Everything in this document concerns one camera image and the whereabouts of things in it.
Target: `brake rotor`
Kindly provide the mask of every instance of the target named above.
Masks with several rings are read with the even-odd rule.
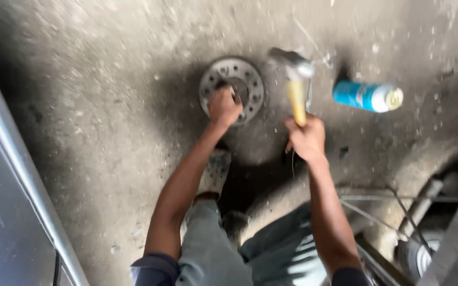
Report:
[[[243,111],[232,126],[247,123],[263,106],[264,85],[258,70],[239,57],[225,57],[215,61],[202,76],[199,86],[200,105],[208,116],[208,100],[220,81],[232,85],[243,104]]]

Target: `hand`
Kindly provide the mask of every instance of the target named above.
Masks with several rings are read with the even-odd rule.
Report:
[[[241,100],[235,95],[231,86],[221,87],[213,91],[213,94],[208,101],[210,122],[212,122],[215,126],[226,129],[238,120],[238,116],[242,110],[243,106],[241,104]]]
[[[289,129],[289,141],[285,147],[287,152],[294,148],[296,153],[308,164],[325,158],[323,121],[314,115],[307,114],[307,124],[304,127],[298,126],[293,118],[286,118],[284,123]]]

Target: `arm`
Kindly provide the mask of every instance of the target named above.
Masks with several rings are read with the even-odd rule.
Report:
[[[323,122],[310,115],[303,128],[293,119],[286,119],[285,125],[289,129],[287,149],[294,147],[309,165],[311,231],[319,257],[330,276],[344,267],[361,269],[353,231],[338,200],[324,154]]]
[[[236,103],[230,86],[213,92],[208,109],[210,123],[195,146],[170,176],[158,197],[149,223],[144,255],[162,252],[178,260],[181,253],[180,226],[199,187],[211,152],[238,119],[241,102]]]

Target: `hammer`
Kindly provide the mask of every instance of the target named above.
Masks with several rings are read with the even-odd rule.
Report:
[[[294,51],[271,48],[268,56],[277,64],[285,66],[289,85],[289,100],[293,106],[294,120],[300,127],[305,126],[307,124],[307,116],[305,113],[303,80],[314,75],[314,67],[309,60]]]

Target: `yellow hammer handle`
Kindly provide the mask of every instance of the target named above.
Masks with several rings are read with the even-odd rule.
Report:
[[[294,111],[294,121],[300,127],[307,124],[305,112],[305,93],[303,92],[302,81],[289,81],[289,100]]]

